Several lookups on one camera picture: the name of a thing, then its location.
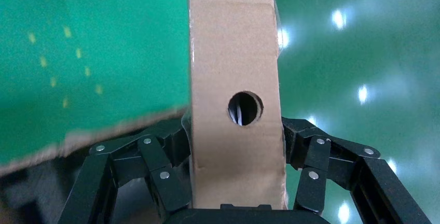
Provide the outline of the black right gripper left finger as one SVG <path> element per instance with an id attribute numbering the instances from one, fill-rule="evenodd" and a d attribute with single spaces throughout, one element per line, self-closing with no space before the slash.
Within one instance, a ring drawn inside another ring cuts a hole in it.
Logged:
<path id="1" fill-rule="evenodd" d="M 187 209 L 190 194 L 183 187 L 164 148 L 187 143 L 180 120 L 165 121 L 167 131 L 155 126 L 131 136 L 92 146 L 66 200 L 59 223 L 110 223 L 118 189 L 133 179 L 144 179 L 159 222 Z"/>

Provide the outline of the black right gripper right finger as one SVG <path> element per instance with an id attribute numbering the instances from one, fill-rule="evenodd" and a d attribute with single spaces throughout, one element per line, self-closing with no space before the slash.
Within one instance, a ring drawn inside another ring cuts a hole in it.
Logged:
<path id="1" fill-rule="evenodd" d="M 429 223 L 380 152 L 282 118 L 286 163 L 301 172 L 293 208 L 322 215 L 326 183 L 350 192 L 363 223 Z"/>

